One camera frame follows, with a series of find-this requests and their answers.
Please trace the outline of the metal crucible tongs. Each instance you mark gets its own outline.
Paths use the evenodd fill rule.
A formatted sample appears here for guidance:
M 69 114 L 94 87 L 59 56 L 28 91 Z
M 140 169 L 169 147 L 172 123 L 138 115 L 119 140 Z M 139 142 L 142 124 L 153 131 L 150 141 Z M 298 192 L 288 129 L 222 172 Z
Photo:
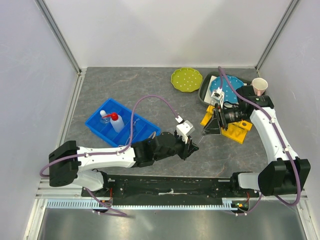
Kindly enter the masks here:
M 132 140 L 133 140 L 133 138 L 135 136 L 135 133 L 137 131 L 136 126 L 137 126 L 137 122 L 139 122 L 139 121 L 140 121 L 140 118 L 137 118 L 136 120 L 133 121 L 133 125 L 132 125 Z M 130 136 L 128 137 L 128 139 L 127 139 L 125 144 L 128 145 L 129 141 L 130 141 Z

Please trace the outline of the squeeze bottle red cap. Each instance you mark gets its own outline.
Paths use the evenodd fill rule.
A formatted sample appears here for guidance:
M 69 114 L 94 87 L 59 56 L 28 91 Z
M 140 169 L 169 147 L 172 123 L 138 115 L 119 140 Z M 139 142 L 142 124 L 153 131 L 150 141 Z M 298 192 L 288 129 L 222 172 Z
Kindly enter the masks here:
M 120 133 L 122 129 L 125 127 L 124 121 L 122 117 L 117 114 L 116 112 L 113 112 L 111 114 L 108 114 L 108 117 L 110 117 L 110 123 L 116 133 Z

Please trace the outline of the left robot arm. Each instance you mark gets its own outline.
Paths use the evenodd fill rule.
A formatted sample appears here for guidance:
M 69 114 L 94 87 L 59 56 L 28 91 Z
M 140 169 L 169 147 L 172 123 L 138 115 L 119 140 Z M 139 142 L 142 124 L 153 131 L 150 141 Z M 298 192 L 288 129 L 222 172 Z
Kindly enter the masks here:
M 110 191 L 107 174 L 102 168 L 144 168 L 172 156 L 182 160 L 198 151 L 191 138 L 183 140 L 177 133 L 164 132 L 131 146 L 88 148 L 69 140 L 49 154 L 49 185 L 64 187 L 70 184 L 89 189 L 99 197 Z

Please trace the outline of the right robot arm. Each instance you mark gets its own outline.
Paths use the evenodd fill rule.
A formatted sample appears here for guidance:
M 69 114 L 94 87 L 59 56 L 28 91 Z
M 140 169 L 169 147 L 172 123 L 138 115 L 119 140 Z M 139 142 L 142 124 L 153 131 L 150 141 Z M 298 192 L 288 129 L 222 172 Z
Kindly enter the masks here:
M 238 103 L 224 108 L 215 100 L 213 115 L 203 128 L 203 135 L 221 134 L 233 123 L 250 121 L 257 129 L 263 143 L 268 164 L 260 172 L 236 172 L 232 175 L 229 191 L 235 197 L 247 189 L 260 191 L 264 196 L 297 194 L 302 191 L 311 165 L 300 158 L 287 141 L 276 116 L 271 98 L 256 95 L 250 85 L 236 90 Z

